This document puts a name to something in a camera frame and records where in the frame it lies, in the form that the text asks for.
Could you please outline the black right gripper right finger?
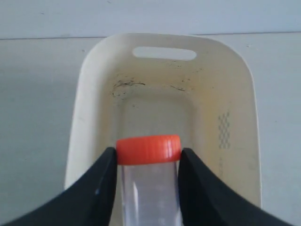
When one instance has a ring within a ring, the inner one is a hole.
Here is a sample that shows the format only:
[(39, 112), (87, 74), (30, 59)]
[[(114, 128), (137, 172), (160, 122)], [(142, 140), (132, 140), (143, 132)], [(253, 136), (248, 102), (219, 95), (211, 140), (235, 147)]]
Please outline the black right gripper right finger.
[(179, 203), (185, 226), (287, 226), (222, 182), (190, 148), (181, 153)]

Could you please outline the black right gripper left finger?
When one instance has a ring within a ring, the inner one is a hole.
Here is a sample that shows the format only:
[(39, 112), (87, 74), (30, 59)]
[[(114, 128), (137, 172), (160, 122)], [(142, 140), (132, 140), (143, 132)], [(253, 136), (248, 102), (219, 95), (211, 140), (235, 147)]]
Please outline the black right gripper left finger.
[(117, 184), (117, 153), (105, 149), (68, 189), (39, 208), (8, 222), (9, 226), (107, 226)]

